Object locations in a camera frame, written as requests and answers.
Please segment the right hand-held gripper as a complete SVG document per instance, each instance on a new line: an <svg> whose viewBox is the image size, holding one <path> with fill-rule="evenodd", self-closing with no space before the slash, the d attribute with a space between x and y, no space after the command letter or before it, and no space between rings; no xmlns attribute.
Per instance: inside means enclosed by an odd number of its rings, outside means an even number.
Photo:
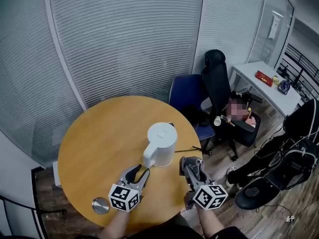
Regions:
<svg viewBox="0 0 319 239"><path fill-rule="evenodd" d="M204 210L219 209L228 197L220 184L215 184L202 167L184 166L184 175L190 187L184 197L185 209L190 210L198 204Z"/></svg>

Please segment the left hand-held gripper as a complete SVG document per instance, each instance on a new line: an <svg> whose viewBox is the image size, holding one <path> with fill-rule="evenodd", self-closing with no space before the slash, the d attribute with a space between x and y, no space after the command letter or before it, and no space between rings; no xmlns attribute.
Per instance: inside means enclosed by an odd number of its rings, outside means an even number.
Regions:
<svg viewBox="0 0 319 239"><path fill-rule="evenodd" d="M108 194L112 208L130 212L141 201L142 190L150 176L150 170L146 169L137 182L134 182L136 174L142 165L133 165L124 170L118 180L119 184L113 184Z"/></svg>

